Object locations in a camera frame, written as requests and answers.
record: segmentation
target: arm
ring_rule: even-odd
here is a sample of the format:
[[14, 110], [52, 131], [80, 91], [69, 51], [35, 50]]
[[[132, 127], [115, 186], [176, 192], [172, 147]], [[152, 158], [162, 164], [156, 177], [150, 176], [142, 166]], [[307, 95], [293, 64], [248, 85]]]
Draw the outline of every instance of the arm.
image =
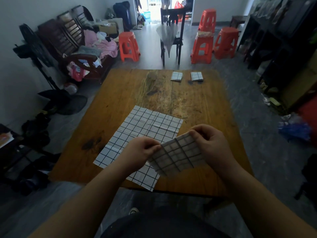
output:
[[115, 161], [29, 238], [94, 237], [120, 184], [127, 176], [143, 167], [147, 159], [160, 148], [159, 142], [149, 137], [131, 140]]
[[300, 219], [234, 159], [223, 133], [206, 124], [190, 134], [206, 162], [223, 180], [254, 237], [317, 237], [317, 231]]

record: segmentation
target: electric fan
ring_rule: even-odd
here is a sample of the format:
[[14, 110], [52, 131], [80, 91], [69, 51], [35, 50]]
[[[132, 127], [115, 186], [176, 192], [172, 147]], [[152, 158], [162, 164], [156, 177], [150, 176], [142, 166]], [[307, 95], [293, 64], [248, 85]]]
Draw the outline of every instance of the electric fan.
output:
[[13, 51], [19, 58], [31, 58], [34, 65], [43, 74], [44, 78], [52, 88], [51, 90], [38, 93], [39, 95], [50, 99], [43, 110], [48, 111], [49, 113], [52, 113], [52, 110], [54, 110], [62, 115], [72, 115], [81, 111], [87, 103], [87, 97], [82, 95], [70, 95], [66, 90], [60, 89], [56, 85], [54, 80], [44, 71], [42, 63], [48, 68], [54, 67], [54, 64], [40, 38], [26, 24], [19, 26], [19, 28], [25, 40], [25, 44], [21, 46], [16, 45]]

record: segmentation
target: grid paper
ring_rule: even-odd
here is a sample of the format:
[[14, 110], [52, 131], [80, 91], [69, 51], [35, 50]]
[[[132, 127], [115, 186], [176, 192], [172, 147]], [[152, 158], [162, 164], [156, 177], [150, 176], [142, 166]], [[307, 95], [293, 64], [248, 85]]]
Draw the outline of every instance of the grid paper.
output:
[[173, 72], [171, 81], [181, 82], [183, 77], [183, 73]]
[[[177, 136], [182, 123], [180, 118], [136, 105], [93, 163], [101, 168], [107, 167], [134, 137], [148, 136], [165, 143]], [[127, 180], [153, 191], [158, 178], [159, 174], [147, 162]]]
[[201, 72], [191, 72], [192, 81], [203, 81], [203, 75]]
[[180, 135], [164, 144], [149, 162], [161, 176], [172, 176], [184, 169], [205, 165], [200, 149], [189, 133]]

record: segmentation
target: shoe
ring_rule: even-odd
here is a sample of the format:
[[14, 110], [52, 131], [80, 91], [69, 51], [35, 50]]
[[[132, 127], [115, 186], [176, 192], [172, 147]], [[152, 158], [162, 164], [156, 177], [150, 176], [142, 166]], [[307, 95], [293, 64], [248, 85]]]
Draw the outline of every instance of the shoe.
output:
[[129, 215], [134, 214], [134, 213], [137, 213], [137, 212], [139, 212], [139, 210], [138, 210], [137, 208], [133, 207], [133, 208], [130, 210]]

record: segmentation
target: orange plastic stool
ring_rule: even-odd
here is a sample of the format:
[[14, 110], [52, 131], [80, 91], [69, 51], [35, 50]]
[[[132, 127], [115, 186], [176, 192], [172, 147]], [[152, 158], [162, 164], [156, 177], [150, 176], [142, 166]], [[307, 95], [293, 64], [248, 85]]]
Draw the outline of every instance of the orange plastic stool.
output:
[[217, 36], [213, 51], [216, 59], [222, 59], [226, 56], [233, 58], [239, 38], [239, 30], [233, 27], [223, 27]]
[[139, 60], [141, 53], [133, 32], [122, 32], [119, 34], [119, 49], [123, 62], [125, 58], [132, 58], [134, 62]]
[[[211, 36], [201, 36], [200, 32], [197, 33], [194, 47], [192, 50], [191, 58], [192, 64], [197, 63], [197, 61], [205, 61], [206, 63], [211, 63], [212, 57], [212, 46], [214, 43], [214, 37]], [[204, 55], [199, 55], [199, 51], [204, 51]]]
[[200, 19], [198, 31], [214, 33], [215, 27], [216, 27], [216, 10], [215, 9], [204, 10]]

